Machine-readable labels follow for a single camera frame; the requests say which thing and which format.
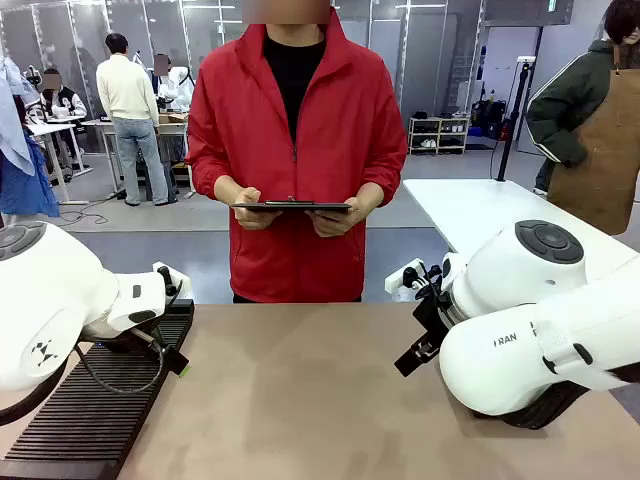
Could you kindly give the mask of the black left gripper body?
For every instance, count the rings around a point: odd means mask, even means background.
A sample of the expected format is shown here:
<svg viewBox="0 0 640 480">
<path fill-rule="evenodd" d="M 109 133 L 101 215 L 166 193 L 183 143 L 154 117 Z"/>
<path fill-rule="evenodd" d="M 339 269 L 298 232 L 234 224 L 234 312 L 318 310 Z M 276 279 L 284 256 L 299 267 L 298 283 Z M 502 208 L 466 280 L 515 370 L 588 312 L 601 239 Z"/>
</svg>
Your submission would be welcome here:
<svg viewBox="0 0 640 480">
<path fill-rule="evenodd" d="M 154 340 L 160 340 L 163 342 L 163 337 L 158 326 L 159 320 L 151 320 L 138 326 L 138 329 L 144 334 L 150 336 Z M 136 336 L 132 329 L 123 332 L 121 335 L 113 339 L 99 338 L 94 334 L 83 332 L 83 342 L 92 342 L 104 346 L 109 351 L 116 354 L 132 354 L 142 353 L 149 358 L 156 358 L 158 353 L 154 347 L 151 346 L 151 340 L 144 340 L 141 337 Z"/>
</svg>

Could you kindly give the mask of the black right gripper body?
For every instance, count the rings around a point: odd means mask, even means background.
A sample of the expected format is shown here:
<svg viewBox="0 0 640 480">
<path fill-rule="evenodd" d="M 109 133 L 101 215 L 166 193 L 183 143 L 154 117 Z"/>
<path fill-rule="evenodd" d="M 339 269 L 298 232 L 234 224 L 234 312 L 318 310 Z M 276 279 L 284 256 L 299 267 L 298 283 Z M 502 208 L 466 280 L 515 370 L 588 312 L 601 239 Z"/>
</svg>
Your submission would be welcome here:
<svg viewBox="0 0 640 480">
<path fill-rule="evenodd" d="M 447 292 L 436 288 L 422 288 L 416 294 L 419 305 L 413 311 L 414 318 L 424 328 L 425 333 L 416 341 L 418 351 L 438 351 L 451 328 L 447 311 L 452 306 Z"/>
</svg>

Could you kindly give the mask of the person's left hand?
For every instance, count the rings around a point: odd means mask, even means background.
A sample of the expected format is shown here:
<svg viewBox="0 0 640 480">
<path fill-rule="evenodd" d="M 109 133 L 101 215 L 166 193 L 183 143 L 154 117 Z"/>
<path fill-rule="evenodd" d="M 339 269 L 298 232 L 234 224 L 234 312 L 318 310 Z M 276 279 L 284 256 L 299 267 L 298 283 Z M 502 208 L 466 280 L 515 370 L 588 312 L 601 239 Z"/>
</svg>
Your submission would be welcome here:
<svg viewBox="0 0 640 480">
<path fill-rule="evenodd" d="M 345 235 L 349 230 L 364 222 L 384 200 L 382 188 L 375 183 L 360 187 L 355 197 L 343 201 L 349 206 L 344 211 L 314 210 L 305 214 L 311 219 L 314 231 L 322 238 Z"/>
</svg>

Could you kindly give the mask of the person's right hand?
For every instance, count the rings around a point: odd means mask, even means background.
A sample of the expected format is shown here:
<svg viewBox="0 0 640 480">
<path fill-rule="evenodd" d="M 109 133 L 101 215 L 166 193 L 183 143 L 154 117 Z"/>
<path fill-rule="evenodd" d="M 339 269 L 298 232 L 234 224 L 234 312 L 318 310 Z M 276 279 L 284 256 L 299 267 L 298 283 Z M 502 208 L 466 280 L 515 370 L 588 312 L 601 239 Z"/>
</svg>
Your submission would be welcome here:
<svg viewBox="0 0 640 480">
<path fill-rule="evenodd" d="M 236 204 L 257 203 L 261 192 L 254 187 L 242 187 L 230 176 L 220 176 L 214 185 L 215 198 L 228 205 L 234 217 L 245 230 L 264 230 L 278 218 L 282 211 L 254 211 Z"/>
</svg>

